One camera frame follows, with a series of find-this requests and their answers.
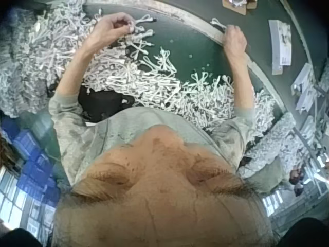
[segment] gray shirt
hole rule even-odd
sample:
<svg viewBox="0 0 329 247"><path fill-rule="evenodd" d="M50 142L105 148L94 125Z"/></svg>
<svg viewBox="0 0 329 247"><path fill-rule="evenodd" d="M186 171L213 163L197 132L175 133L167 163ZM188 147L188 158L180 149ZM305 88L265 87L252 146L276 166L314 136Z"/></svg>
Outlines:
<svg viewBox="0 0 329 247"><path fill-rule="evenodd" d="M58 93L49 102L60 146L62 165L71 185L103 152L129 143L154 125L172 128L187 143L199 144L224 158L235 170L245 152L254 127L253 109L235 109L235 117L214 126L209 136L180 116L159 109L134 107L87 127L81 117L78 95Z"/></svg>

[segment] closed eye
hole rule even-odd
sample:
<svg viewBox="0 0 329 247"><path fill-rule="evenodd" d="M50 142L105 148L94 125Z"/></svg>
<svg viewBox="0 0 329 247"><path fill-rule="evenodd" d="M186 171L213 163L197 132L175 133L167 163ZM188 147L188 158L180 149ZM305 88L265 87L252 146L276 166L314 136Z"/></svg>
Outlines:
<svg viewBox="0 0 329 247"><path fill-rule="evenodd" d="M213 158L197 158L196 162L186 172L186 177L193 185L202 183L219 175L230 173L227 169L221 168L218 160Z"/></svg>

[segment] cardboard box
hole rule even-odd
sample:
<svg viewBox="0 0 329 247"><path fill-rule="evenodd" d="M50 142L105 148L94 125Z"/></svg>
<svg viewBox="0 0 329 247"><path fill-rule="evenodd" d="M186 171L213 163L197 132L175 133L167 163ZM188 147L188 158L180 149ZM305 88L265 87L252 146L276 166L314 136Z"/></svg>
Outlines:
<svg viewBox="0 0 329 247"><path fill-rule="evenodd" d="M257 8L257 0L248 0L247 9L255 9Z"/></svg>
<svg viewBox="0 0 329 247"><path fill-rule="evenodd" d="M234 6L232 6L232 3L230 3L228 0L222 0L222 1L223 1L223 6L225 8L233 10L236 13L246 15L247 7L245 4L242 4L242 6L239 6L239 7L234 7Z"/></svg>

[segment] white clip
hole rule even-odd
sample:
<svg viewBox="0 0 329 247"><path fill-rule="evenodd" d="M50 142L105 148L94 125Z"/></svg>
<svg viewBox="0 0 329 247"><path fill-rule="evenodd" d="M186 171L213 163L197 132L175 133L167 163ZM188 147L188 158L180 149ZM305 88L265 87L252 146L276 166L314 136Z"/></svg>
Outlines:
<svg viewBox="0 0 329 247"><path fill-rule="evenodd" d="M155 18L152 18L149 14L144 15L142 18L135 21L136 24L142 23L142 22L154 22L156 21Z"/></svg>
<svg viewBox="0 0 329 247"><path fill-rule="evenodd" d="M221 28L224 29L224 30L226 29L226 26L225 26L224 24L220 23L219 20L216 19L216 18L213 18L213 19L211 20L210 24L211 24L211 25L219 26L219 27L221 27Z"/></svg>

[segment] finger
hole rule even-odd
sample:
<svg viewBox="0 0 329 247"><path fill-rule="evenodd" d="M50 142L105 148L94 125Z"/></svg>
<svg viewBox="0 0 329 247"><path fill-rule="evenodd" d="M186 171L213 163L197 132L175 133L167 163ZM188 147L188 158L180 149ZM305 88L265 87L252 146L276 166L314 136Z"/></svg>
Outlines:
<svg viewBox="0 0 329 247"><path fill-rule="evenodd" d="M116 38L120 38L120 37L130 33L130 28L128 25L125 25L125 26L113 29L112 32L115 34Z"/></svg>
<svg viewBox="0 0 329 247"><path fill-rule="evenodd" d="M132 18L131 15L123 13L123 12L122 13L111 14L111 18L112 18L113 23L125 22L127 24L128 22L134 22L135 21L135 19Z"/></svg>
<svg viewBox="0 0 329 247"><path fill-rule="evenodd" d="M233 25L227 25L226 30L225 30L225 34L230 33L231 31L233 31L235 28Z"/></svg>
<svg viewBox="0 0 329 247"><path fill-rule="evenodd" d="M115 23L114 24L114 28L119 28L119 27L123 27L123 26L125 26L125 25L122 24L122 23Z"/></svg>

